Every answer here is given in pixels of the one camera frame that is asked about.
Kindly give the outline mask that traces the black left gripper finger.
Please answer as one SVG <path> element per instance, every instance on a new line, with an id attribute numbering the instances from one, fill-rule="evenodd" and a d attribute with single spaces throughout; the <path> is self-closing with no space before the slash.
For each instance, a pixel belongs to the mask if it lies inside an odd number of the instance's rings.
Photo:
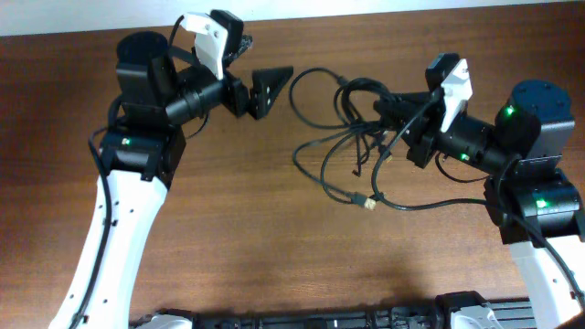
<path id="1" fill-rule="evenodd" d="M 259 120 L 266 117 L 278 95 L 293 75 L 293 66 L 252 71 L 249 114 Z"/>
<path id="2" fill-rule="evenodd" d="M 230 51 L 227 55 L 223 57 L 224 62 L 233 62 L 238 59 L 241 55 L 243 55 L 249 48 L 253 45 L 253 36 L 251 35 L 243 35 L 239 45 L 234 51 Z"/>

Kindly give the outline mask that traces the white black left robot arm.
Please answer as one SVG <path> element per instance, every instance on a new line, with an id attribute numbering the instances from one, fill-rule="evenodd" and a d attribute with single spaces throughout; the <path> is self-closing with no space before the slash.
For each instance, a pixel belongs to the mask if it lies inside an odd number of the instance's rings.
<path id="1" fill-rule="evenodd" d="M 99 171 L 90 229 L 53 328 L 127 328 L 133 286 L 154 220 L 186 148 L 183 125 L 226 106 L 235 116 L 265 117 L 293 67 L 256 69 L 250 89 L 217 78 L 201 56 L 154 31 L 116 48 L 121 94 L 100 143 L 89 145 Z"/>

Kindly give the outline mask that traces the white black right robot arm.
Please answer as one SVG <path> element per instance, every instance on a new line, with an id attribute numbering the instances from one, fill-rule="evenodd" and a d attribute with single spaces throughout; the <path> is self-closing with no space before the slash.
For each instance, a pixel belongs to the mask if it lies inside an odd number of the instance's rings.
<path id="1" fill-rule="evenodd" d="M 543 80 L 518 83 L 493 123 L 467 113 L 445 84 L 381 98 L 375 111 L 426 166 L 445 154 L 485 173 L 483 205 L 526 285 L 539 328 L 584 314 L 584 203 L 559 168 L 575 121 L 567 92 Z"/>

